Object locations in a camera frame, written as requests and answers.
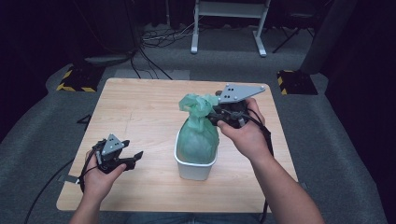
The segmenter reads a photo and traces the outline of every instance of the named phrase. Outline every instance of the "green plastic bag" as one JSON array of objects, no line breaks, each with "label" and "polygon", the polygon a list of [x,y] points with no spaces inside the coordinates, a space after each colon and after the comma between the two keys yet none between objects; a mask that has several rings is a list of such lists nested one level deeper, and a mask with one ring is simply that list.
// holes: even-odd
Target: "green plastic bag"
[{"label": "green plastic bag", "polygon": [[179,103],[182,111],[188,111],[177,139],[177,158],[195,164],[209,164],[218,150],[219,133],[206,115],[219,103],[217,96],[187,94]]}]

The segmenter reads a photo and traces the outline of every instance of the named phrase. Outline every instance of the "yellow and black tape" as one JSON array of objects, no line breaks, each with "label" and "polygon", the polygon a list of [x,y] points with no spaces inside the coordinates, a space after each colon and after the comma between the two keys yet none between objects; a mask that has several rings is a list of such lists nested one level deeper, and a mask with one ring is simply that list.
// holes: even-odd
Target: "yellow and black tape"
[{"label": "yellow and black tape", "polygon": [[282,95],[288,94],[287,85],[286,85],[287,83],[285,83],[284,78],[282,77],[282,75],[285,73],[291,74],[294,73],[294,71],[282,70],[276,73],[277,83],[279,84],[280,92],[282,93]]},{"label": "yellow and black tape", "polygon": [[105,68],[90,68],[87,70],[70,67],[56,88],[57,91],[97,91]]},{"label": "yellow and black tape", "polygon": [[281,70],[276,73],[276,77],[282,95],[318,95],[317,89],[310,76],[299,70]]}]

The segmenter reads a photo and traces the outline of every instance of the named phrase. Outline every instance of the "wooden table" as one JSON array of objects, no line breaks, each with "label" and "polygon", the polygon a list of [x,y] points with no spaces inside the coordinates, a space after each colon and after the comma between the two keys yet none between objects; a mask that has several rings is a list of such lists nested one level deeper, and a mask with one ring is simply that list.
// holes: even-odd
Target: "wooden table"
[{"label": "wooden table", "polygon": [[[79,176],[85,155],[97,141],[114,133],[130,140],[121,157],[144,155],[134,170],[124,172],[104,199],[104,211],[260,213],[262,190],[251,165],[219,130],[219,155],[206,181],[183,179],[174,158],[177,132],[188,117],[178,102],[187,93],[222,91],[225,82],[111,78],[92,115],[70,175]],[[271,91],[254,98],[272,133],[275,157],[297,181],[294,166]],[[76,210],[82,193],[66,182],[59,196],[60,210]]]}]

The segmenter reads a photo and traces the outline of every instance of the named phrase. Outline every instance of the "black cable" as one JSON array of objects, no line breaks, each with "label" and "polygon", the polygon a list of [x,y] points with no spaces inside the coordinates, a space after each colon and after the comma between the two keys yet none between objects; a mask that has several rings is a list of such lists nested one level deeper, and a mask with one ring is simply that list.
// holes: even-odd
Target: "black cable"
[{"label": "black cable", "polygon": [[127,15],[128,24],[129,24],[128,27],[129,27],[129,30],[131,31],[132,41],[134,42],[134,49],[133,49],[133,51],[135,51],[135,50],[137,50],[137,43],[134,41],[134,30],[133,30],[132,27],[131,27],[131,15],[129,15],[129,7],[128,7],[127,3],[126,3],[126,0],[124,0],[123,3],[124,3],[125,8],[126,8],[126,15]]},{"label": "black cable", "polygon": [[259,117],[259,115],[256,113],[256,111],[254,111],[254,110],[252,110],[252,109],[247,109],[248,111],[250,111],[250,112],[252,112],[254,115],[256,115],[256,118],[259,120],[259,122],[260,122],[260,124],[261,125],[264,125],[263,123],[262,123],[262,119],[260,119],[260,117]]},{"label": "black cable", "polygon": [[132,68],[134,69],[134,71],[136,72],[137,76],[138,76],[139,78],[142,78],[142,77],[139,75],[139,73],[137,72],[137,69],[134,67],[134,59],[133,59],[133,58],[131,58],[131,66],[132,66]]},{"label": "black cable", "polygon": [[[245,119],[248,119],[248,120],[253,121],[255,124],[257,124],[257,125],[260,127],[260,130],[262,131],[262,134],[264,135],[264,139],[265,139],[265,141],[267,142],[268,149],[269,149],[271,155],[274,156],[274,149],[273,149],[273,146],[272,146],[272,140],[271,140],[271,133],[270,133],[270,131],[268,131],[268,129],[267,129],[267,128],[265,127],[265,125],[262,123],[262,120],[260,119],[259,115],[258,115],[255,111],[253,111],[253,110],[251,110],[251,109],[247,109],[247,110],[252,111],[253,114],[256,115],[256,117],[257,117],[257,119],[258,119],[259,121],[257,121],[256,119],[254,119],[254,118],[251,117],[250,115],[246,115],[246,114],[243,114],[243,113],[242,113],[241,115],[239,115],[239,116],[241,116],[241,117],[243,117],[243,118],[245,118]],[[225,109],[222,109],[221,111],[224,111],[224,112],[226,112],[227,114],[230,114],[230,115],[233,114],[233,112],[228,111],[228,110],[225,110]],[[265,199],[265,201],[264,201],[264,207],[263,207],[263,209],[262,209],[262,217],[260,218],[260,223],[261,223],[261,224],[264,223],[264,221],[265,221],[265,219],[266,219],[266,217],[267,217],[267,210],[268,210],[268,202],[267,202],[267,200]]]},{"label": "black cable", "polygon": [[165,34],[165,33],[168,32],[169,30],[170,30],[169,28],[166,28],[166,29],[159,29],[159,30],[148,30],[148,31],[146,31],[146,33],[151,33],[151,32],[157,33],[157,32],[159,32],[159,31],[164,31],[163,33]]},{"label": "black cable", "polygon": [[154,72],[154,74],[155,74],[155,76],[157,77],[157,79],[159,79],[158,78],[158,75],[157,75],[157,72],[151,67],[151,64],[150,63],[148,63],[148,66],[151,68],[151,70]]},{"label": "black cable", "polygon": [[167,73],[165,73],[161,67],[159,67],[157,64],[155,64],[146,54],[145,52],[142,50],[142,48],[139,48],[140,53],[142,54],[143,58],[146,59],[149,63],[154,64],[154,66],[156,66],[158,69],[160,69],[169,79],[173,80],[171,77],[169,77],[169,75]]},{"label": "black cable", "polygon": [[78,13],[79,13],[79,15],[81,16],[81,18],[84,20],[86,26],[87,26],[88,29],[91,31],[91,34],[92,34],[93,37],[96,39],[96,41],[99,43],[99,45],[102,46],[102,48],[108,50],[108,51],[111,52],[111,53],[118,53],[118,54],[120,54],[120,53],[122,53],[122,54],[125,53],[125,52],[116,51],[116,50],[114,50],[114,49],[111,49],[111,48],[108,48],[107,46],[105,46],[105,45],[102,43],[102,41],[100,41],[99,37],[96,35],[96,33],[93,31],[93,29],[91,28],[90,23],[88,22],[87,18],[84,16],[84,13],[82,13],[80,7],[78,6],[78,4],[77,4],[77,2],[76,2],[75,0],[73,0],[73,4],[75,5],[76,9],[78,10]]},{"label": "black cable", "polygon": [[84,189],[85,189],[84,175],[87,174],[88,171],[86,171],[86,170],[87,170],[88,164],[90,163],[92,155],[97,151],[97,149],[98,149],[97,147],[92,147],[92,150],[91,150],[90,154],[88,155],[87,160],[85,160],[84,166],[82,167],[81,175],[78,177],[79,186],[83,193],[84,193]]},{"label": "black cable", "polygon": [[121,58],[121,59],[109,60],[105,62],[88,62],[88,63],[90,63],[93,67],[109,67],[116,64],[125,63],[128,60],[130,60],[132,57],[133,54],[126,54],[125,58]]},{"label": "black cable", "polygon": [[[149,37],[147,39],[142,38],[143,46],[148,47],[148,48],[165,48],[169,45],[174,44],[176,41],[181,40],[181,39],[185,38],[186,36],[192,34],[191,30],[189,30],[186,34],[182,35],[185,31],[186,31],[186,29],[183,29],[182,31],[176,31],[176,32],[173,32],[168,35],[153,36],[153,37]],[[148,41],[153,41],[153,40],[158,40],[158,43],[157,44],[147,43]],[[165,41],[170,41],[170,43],[161,45]]]},{"label": "black cable", "polygon": [[89,171],[91,171],[91,170],[93,170],[93,169],[95,169],[95,168],[98,168],[98,166],[93,166],[93,167],[91,167],[89,170],[87,170],[87,171],[84,173],[84,175],[86,175]]},{"label": "black cable", "polygon": [[146,31],[146,32],[142,35],[143,40],[161,39],[161,38],[166,38],[166,37],[168,37],[168,36],[170,36],[170,35],[182,33],[181,31],[174,31],[173,33],[167,34],[167,32],[170,31],[170,29],[166,29],[164,32],[162,32],[162,33],[159,35],[159,34],[157,34],[157,31],[161,31],[161,30]]},{"label": "black cable", "polygon": [[29,221],[29,216],[33,211],[33,208],[35,207],[35,204],[38,201],[38,198],[41,196],[41,194],[44,192],[44,190],[46,189],[46,187],[50,184],[50,182],[53,180],[53,178],[55,178],[55,176],[57,176],[63,169],[64,167],[66,167],[67,165],[69,165],[70,163],[73,162],[74,159],[68,161],[64,166],[62,166],[50,179],[49,181],[47,181],[46,185],[44,186],[44,188],[42,188],[40,190],[40,192],[37,194],[37,196],[35,197],[35,200],[33,201],[32,205],[30,206],[29,212],[26,215],[25,221],[24,223],[26,224]]},{"label": "black cable", "polygon": [[147,73],[149,74],[149,76],[150,76],[152,79],[154,79],[154,76],[150,73],[150,71],[144,70],[144,69],[139,69],[139,68],[136,68],[136,70],[137,70],[137,71],[140,71],[140,72],[147,72]]}]

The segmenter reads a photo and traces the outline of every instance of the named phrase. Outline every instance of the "dark background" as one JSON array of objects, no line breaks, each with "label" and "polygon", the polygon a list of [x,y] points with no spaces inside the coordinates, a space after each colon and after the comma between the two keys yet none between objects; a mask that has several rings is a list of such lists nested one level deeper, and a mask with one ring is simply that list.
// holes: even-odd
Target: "dark background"
[{"label": "dark background", "polygon": [[[138,23],[165,23],[163,2],[136,1]],[[182,2],[169,1],[174,28],[192,22],[193,1]],[[55,71],[70,62],[83,62],[81,57],[108,52],[93,37],[92,32],[100,32],[88,1],[78,1],[78,5],[92,31],[73,1],[7,0],[0,4],[2,140],[14,123],[47,94],[46,80]],[[276,0],[273,5],[267,26],[278,25]],[[396,207],[396,100],[392,90],[395,11],[394,2],[360,0],[321,69],[329,79],[326,95],[377,184],[389,223],[396,222],[391,211]]]}]

